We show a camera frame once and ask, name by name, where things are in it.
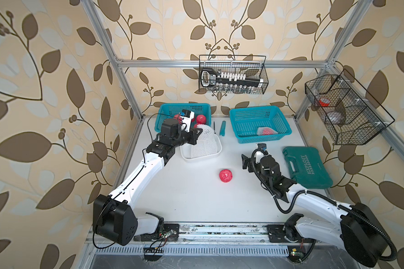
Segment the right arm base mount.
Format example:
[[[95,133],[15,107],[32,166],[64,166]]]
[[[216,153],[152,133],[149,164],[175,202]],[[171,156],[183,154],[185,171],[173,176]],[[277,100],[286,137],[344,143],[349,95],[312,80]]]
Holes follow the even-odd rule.
[[[297,229],[297,221],[303,214],[293,214],[284,224],[269,224],[266,226],[268,238],[271,243],[312,243],[314,240],[302,237]]]

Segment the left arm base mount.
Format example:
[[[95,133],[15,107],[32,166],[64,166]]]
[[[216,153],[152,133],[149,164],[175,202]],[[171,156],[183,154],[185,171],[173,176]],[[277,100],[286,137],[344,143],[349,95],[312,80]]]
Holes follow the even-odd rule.
[[[166,239],[168,242],[177,242],[180,225],[165,223],[163,217],[154,213],[145,213],[138,217],[138,228],[133,237],[136,242],[154,242]]]

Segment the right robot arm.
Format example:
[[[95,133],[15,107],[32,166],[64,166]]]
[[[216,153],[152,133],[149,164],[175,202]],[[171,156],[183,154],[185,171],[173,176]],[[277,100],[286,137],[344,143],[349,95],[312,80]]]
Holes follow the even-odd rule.
[[[250,157],[242,155],[241,159],[242,168],[255,174],[281,213],[289,214],[298,206],[318,216],[311,219],[293,214],[283,227],[288,241],[307,238],[328,243],[345,250],[366,267],[397,259],[395,244],[368,206],[338,202],[306,189],[283,176],[276,160],[261,149],[254,150]]]

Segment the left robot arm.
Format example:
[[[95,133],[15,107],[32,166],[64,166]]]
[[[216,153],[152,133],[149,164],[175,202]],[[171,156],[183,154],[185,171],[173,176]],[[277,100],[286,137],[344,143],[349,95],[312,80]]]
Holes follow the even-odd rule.
[[[176,148],[196,145],[202,129],[192,126],[194,113],[184,111],[163,121],[156,138],[143,150],[135,170],[107,196],[99,195],[93,204],[93,234],[125,246],[138,235],[153,241],[164,239],[163,217],[146,213],[137,217],[134,207],[143,190],[174,156]]]

